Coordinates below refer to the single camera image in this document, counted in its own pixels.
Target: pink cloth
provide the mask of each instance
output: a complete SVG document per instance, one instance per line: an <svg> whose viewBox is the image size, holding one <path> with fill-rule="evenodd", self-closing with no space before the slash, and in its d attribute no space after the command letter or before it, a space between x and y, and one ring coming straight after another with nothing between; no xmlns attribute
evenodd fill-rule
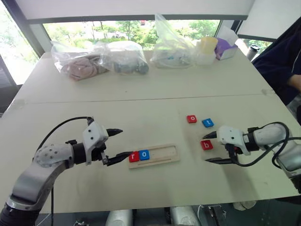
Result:
<svg viewBox="0 0 301 226"><path fill-rule="evenodd" d="M77 81L97 75L97 67L85 57L72 60L62 68L62 71Z"/></svg>

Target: clear plastic bag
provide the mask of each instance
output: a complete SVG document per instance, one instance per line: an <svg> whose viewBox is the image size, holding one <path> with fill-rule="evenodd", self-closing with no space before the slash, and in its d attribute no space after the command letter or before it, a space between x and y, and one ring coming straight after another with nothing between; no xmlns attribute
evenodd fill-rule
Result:
<svg viewBox="0 0 301 226"><path fill-rule="evenodd" d="M185 68L193 65L194 45L174 31L161 14L155 14L155 20L159 38L150 61L159 68Z"/></svg>
<svg viewBox="0 0 301 226"><path fill-rule="evenodd" d="M97 43L99 50L99 65L116 73L131 74L137 72L146 74L149 70L141 45L133 41L114 41Z"/></svg>
<svg viewBox="0 0 301 226"><path fill-rule="evenodd" d="M61 74L78 81L107 71L99 65L99 49L75 48L57 41L52 44L51 55Z"/></svg>

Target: floor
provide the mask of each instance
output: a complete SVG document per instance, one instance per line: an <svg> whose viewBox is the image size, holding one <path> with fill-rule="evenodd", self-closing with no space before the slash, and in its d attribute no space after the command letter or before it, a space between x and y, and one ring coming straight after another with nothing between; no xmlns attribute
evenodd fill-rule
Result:
<svg viewBox="0 0 301 226"><path fill-rule="evenodd" d="M262 200L250 210L238 211L231 204L222 204L226 211L228 226L301 226L301 205L280 202L277 200ZM60 213L55 214L54 226L72 226L76 220L88 222L90 226L105 226L109 212L89 213ZM47 214L41 214L37 224ZM164 225L166 224L163 208L137 210L135 226ZM39 226L49 226L50 217Z"/></svg>

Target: table surface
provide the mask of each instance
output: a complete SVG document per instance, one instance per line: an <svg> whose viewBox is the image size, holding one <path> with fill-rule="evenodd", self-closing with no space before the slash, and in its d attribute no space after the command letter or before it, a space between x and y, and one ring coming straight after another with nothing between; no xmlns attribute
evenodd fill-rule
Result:
<svg viewBox="0 0 301 226"><path fill-rule="evenodd" d="M294 186L284 172L271 164L271 154L248 168L236 165L216 165L204 161L212 157L227 156L224 147L219 145L216 140L213 140L214 149L211 151L203 151L199 143L205 134L224 124L246 131L249 127L262 126L272 121L282 121L291 129L294 136L301 136L300 126L280 99L270 91L265 92L266 94L261 93L261 89L269 90L270 87L247 59L242 60L238 53L234 59L229 59L232 61L233 67L235 59L246 65L246 71L252 71L246 72L246 74L253 78L245 77L244 79L252 81L253 89L248 88L247 85L250 85L248 83L241 86L231 85L229 79L228 83L224 83L224 86L228 86L227 89L214 89L216 94L214 97L206 97L205 93L205 97L192 95L193 92L195 94L199 92L198 95L202 95L201 89L179 90L179 93L176 93L172 88L169 93L163 90L164 86L156 84L156 79L158 83L162 79L152 73L148 75L149 80L138 82L148 89L151 86L157 87L157 90L152 93L146 92L146 94L140 93L140 89L136 87L138 83L133 77L129 76L132 80L132 85L130 85L131 82L127 81L127 76L121 77L121 75L111 73L112 79L96 76L84 83L67 82L64 77L55 78L56 75L53 79L44 79L45 76L49 76L47 71L52 70L52 65L49 59L41 59L28 82L17 94L11 107L0 119L0 142L1 146L5 147L5 150L3 149L5 155L0 158L0 178L2 181L5 180L5 183L1 184L0 202L5 202L14 182L30 164L34 152L44 136L63 120L85 115L94 116L99 124L107 128L124 130L123 133L111 137L107 141L106 153L109 156L149 146L176 144L180 161L138 169L129 169L127 160L110 167L103 166L101 162L93 162L90 166L76 165L74 168L66 170L55 182L55 212L212 204L297 195ZM227 64L226 61L218 62L216 65ZM168 75L170 70L162 71L161 76L166 73L170 79L173 78ZM193 74L191 76L195 81L198 80L201 88L205 88L202 85L205 84L202 82L204 77L197 77ZM175 77L178 78L178 81L180 80L179 73ZM115 86L115 81L120 87L123 87L122 81L124 81L127 87L133 88L137 98L126 100L126 98L132 99L135 96L134 91L124 97L121 95L122 92L116 91L116 95L103 93L104 96L98 96L99 100L85 100L88 98L88 84L92 87L90 96L95 97L93 93L103 92L96 89L97 80L94 79L98 78L99 84L104 80L108 84L112 82L112 86ZM190 84L191 80L182 78L181 80L183 86L188 88L185 83ZM57 82L57 86L61 86L59 81L69 85L65 90L67 95L61 93L62 96L59 99L55 90L51 91L51 88L47 88L47 84L44 84L47 81L53 83L49 85L53 88L55 87L54 81ZM210 81L207 85L214 83L213 79L206 81ZM47 90L43 95L37 95L41 87L47 88ZM237 87L241 92L244 91L244 94L236 89L238 94L232 96L229 91L234 91L229 87L234 89ZM79 97L82 99L78 101L71 93L81 93ZM187 123L186 116L190 114L196 115L198 123ZM205 128L202 125L201 120L206 118L214 121L213 128ZM85 121L66 124L54 133L48 142L61 144L70 139L82 141L81 134L85 127ZM240 156L240 161L250 162L260 154L261 152L258 151L252 153L251 156ZM47 202L42 212L49 210L50 205Z"/></svg>
<svg viewBox="0 0 301 226"><path fill-rule="evenodd" d="M150 57L151 51L146 51L146 58ZM262 94L263 90L272 89L240 51L233 58L216 60L210 67L150 66L146 75L107 72L81 81L60 75L48 53L18 97L27 103L58 103L250 95Z"/></svg>

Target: white table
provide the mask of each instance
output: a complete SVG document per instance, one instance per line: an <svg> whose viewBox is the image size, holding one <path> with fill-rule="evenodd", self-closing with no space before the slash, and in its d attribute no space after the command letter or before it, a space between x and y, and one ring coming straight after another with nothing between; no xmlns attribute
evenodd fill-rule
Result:
<svg viewBox="0 0 301 226"><path fill-rule="evenodd" d="M146 57L150 59L151 51ZM18 98L27 103L57 103L254 95L263 90L269 92L271 87L240 51L234 58L216 60L211 67L151 66L147 75L108 72L79 82L60 75L48 53L38 62Z"/></svg>

